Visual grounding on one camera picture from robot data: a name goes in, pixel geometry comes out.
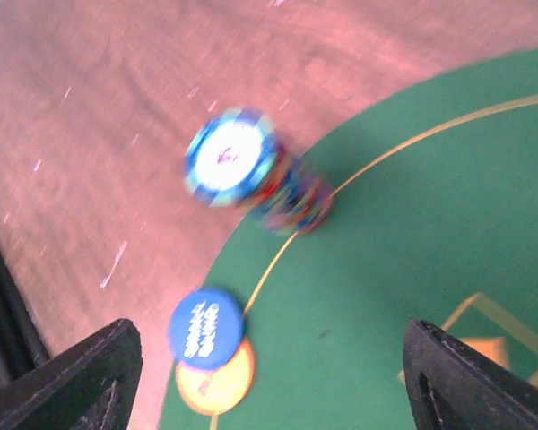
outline brown floor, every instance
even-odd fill
[[[131,318],[131,428],[154,428],[169,315],[239,221],[180,183],[211,112],[260,107],[304,150],[407,85],[529,47],[538,0],[3,0],[0,245],[48,345]]]

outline black object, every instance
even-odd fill
[[[538,389],[436,325],[411,320],[403,361],[419,430],[538,430]]]
[[[0,388],[49,360],[0,253]]]
[[[0,390],[0,430],[126,430],[141,351],[132,322],[114,321]]]

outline poker table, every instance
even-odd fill
[[[245,217],[206,282],[249,304],[256,379],[220,430],[413,429],[410,318],[538,386],[538,50],[412,86],[307,154],[337,187],[306,236]],[[161,429],[206,429],[175,377]]]

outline poker chip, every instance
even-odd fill
[[[169,321],[174,359],[201,371],[214,371],[235,355],[243,339],[243,309],[228,292],[202,288],[186,296]]]
[[[209,121],[189,145],[184,184],[200,202],[229,206],[257,190],[276,156],[269,118],[252,109],[230,109]]]
[[[207,416],[235,408],[247,395],[254,375],[255,356],[247,339],[229,363],[215,372],[200,372],[183,364],[176,367],[181,398],[193,411]]]
[[[185,184],[210,206],[236,206],[276,236],[325,222],[333,188],[305,157],[287,149],[263,114],[233,108],[209,121],[186,154]]]

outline orange chip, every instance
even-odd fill
[[[234,408],[246,396],[255,373],[255,357],[248,340],[235,356],[214,372],[203,372],[183,364],[176,367],[176,382],[184,402],[195,412],[219,415]]]

